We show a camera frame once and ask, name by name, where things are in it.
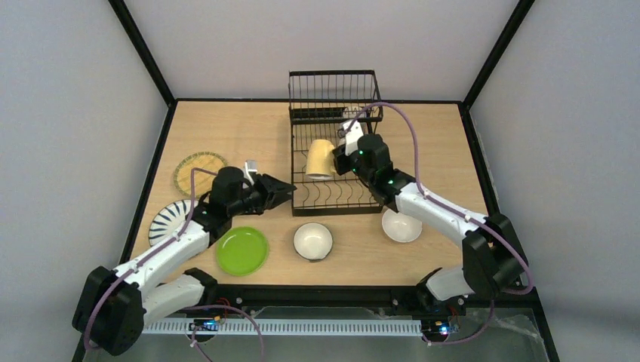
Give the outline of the yellow ceramic mug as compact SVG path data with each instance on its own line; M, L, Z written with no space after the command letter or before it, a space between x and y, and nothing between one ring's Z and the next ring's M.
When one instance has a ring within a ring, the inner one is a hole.
M328 181L334 177L335 146L329 140L313 140L306 161L306 177L313 180Z

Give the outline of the black wire dish rack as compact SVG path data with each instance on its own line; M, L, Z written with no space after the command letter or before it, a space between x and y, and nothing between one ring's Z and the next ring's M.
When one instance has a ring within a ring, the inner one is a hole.
M334 174L328 181L306 177L313 140L339 146L343 109L367 106L381 99L373 69L297 70L288 74L291 126L291 182L297 187L293 216L338 216L379 213L382 207L353 173Z

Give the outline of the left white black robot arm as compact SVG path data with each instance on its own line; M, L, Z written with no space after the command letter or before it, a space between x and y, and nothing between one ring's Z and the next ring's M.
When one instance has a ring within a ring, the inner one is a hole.
M295 186L245 167L223 167L208 192L191 195L184 220L166 238L138 257L89 273L72 318L86 350L112 356L126 352L143 328L185 308L214 300L217 281L194 268L165 278L221 239L236 216L261 215L293 198Z

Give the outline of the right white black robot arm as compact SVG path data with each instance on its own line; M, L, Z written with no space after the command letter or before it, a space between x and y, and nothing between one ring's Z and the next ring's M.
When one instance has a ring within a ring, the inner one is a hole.
M475 213L432 193L394 167L387 144L377 134L338 146L331 158L338 174L354 173L376 202L429 225L459 247L461 265L438 268L424 278L432 299L528 293L512 286L528 265L515 248L518 238L506 216Z

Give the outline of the black rimmed white bowl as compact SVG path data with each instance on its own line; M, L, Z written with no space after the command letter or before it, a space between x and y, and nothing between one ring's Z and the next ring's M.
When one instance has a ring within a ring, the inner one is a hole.
M293 245L296 253L310 262L325 259L332 251L334 238L323 224L308 222L294 233Z

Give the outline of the green plastic plate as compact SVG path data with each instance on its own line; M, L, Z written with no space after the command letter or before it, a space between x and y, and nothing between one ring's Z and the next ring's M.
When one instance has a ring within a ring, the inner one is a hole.
M256 272L269 255L266 236L248 226L230 229L215 245L218 266L228 275L237 277Z

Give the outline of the plain white bowl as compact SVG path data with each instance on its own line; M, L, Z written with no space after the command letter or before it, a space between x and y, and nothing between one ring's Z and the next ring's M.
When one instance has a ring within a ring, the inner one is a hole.
M383 213L381 225L386 236L398 243L417 240L423 230L423 224L418 219L390 209Z

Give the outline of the blue striped white plate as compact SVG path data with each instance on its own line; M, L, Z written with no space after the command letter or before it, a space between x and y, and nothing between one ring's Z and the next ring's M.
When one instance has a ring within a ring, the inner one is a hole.
M174 201L163 207L152 219L148 231L149 245L153 247L180 229L192 206L190 199Z

